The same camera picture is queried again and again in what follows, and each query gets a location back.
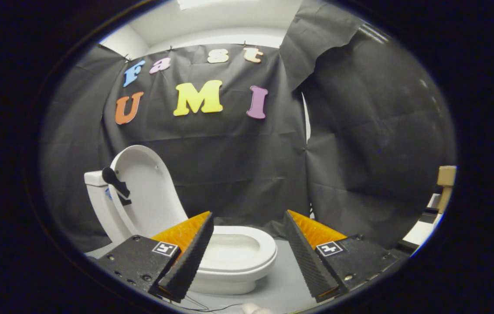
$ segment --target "black curtain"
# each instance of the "black curtain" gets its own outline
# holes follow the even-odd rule
[[[288,86],[278,49],[255,47],[263,53],[258,56],[261,62],[255,63],[245,60],[244,48],[242,44],[190,46],[128,64],[116,56],[111,63],[104,60],[101,77],[87,73],[71,79],[81,73],[79,65],[64,81],[57,99],[71,100],[55,100],[45,121],[50,135],[43,141],[42,165],[54,216],[81,250],[109,243],[91,208],[83,174],[108,167],[130,145],[144,145],[160,155],[189,217],[212,211],[218,225],[252,226],[283,236],[285,210],[309,215],[301,93]],[[208,54],[214,49],[226,49],[229,60],[209,63]],[[153,63],[163,58],[171,58],[169,68],[150,74]],[[125,71],[141,61],[145,63],[136,80],[123,87]],[[192,83],[200,91],[209,80],[222,82],[223,110],[191,110],[175,116],[179,96],[175,87]],[[252,86],[268,91],[264,119],[247,115]],[[118,124],[117,100],[139,92],[143,95],[136,115]]]
[[[84,184],[98,159],[103,106],[125,59],[93,48],[69,71],[51,99],[40,137],[40,174],[45,200],[60,229],[84,252],[109,244]]]
[[[281,46],[305,51],[305,64],[315,64],[312,73],[301,73],[297,62],[284,59],[286,71],[303,79],[297,90],[311,127],[310,201],[316,220],[390,248],[437,191],[438,167],[456,163],[450,113],[432,78],[403,47],[368,24],[335,21],[340,9],[323,7],[330,4],[306,0],[296,24],[307,30],[300,33],[293,23]],[[310,36],[320,29],[335,29],[340,44],[331,48],[328,38]]]

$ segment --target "toilet tank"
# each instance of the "toilet tank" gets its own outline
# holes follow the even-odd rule
[[[109,186],[102,178],[102,171],[84,173],[84,182],[88,196],[94,208],[95,215],[102,224],[107,236],[112,242],[124,241],[131,236],[129,229],[121,220],[115,204],[109,194]]]

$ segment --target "toilet flush handle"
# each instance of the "toilet flush handle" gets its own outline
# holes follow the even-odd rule
[[[129,205],[132,203],[131,200],[129,199],[129,196],[131,195],[131,191],[127,189],[127,184],[125,182],[119,181],[113,169],[109,167],[103,168],[102,178],[106,183],[111,184],[115,187],[117,195],[119,196],[119,199],[121,199],[121,203],[123,205]]]

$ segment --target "white toilet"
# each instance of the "white toilet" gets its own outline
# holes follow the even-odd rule
[[[95,214],[107,235],[119,243],[131,235],[153,237],[188,219],[165,163],[151,149],[127,147],[111,163],[131,191],[122,205],[101,171],[85,173]],[[264,231],[243,226],[214,226],[214,232],[189,290],[204,294],[246,294],[266,276],[277,255],[276,242]]]

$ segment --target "cable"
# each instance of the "cable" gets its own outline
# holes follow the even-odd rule
[[[191,298],[190,296],[185,296],[185,298],[188,298],[189,300],[191,300],[191,302],[195,303],[198,306],[202,306],[205,310],[208,310],[207,306],[205,306],[204,304],[201,304],[201,302],[198,302],[197,300]]]
[[[217,310],[200,310],[200,309],[197,309],[197,308],[186,308],[186,307],[183,307],[185,310],[191,310],[191,311],[197,311],[197,312],[202,312],[202,313],[207,313],[207,312],[214,312],[214,311],[221,311],[221,310],[225,310],[226,308],[228,307],[231,307],[231,306],[236,306],[236,305],[241,305],[242,303],[238,303],[238,304],[231,304],[231,305],[228,305],[226,307],[223,307],[223,308],[219,308]]]

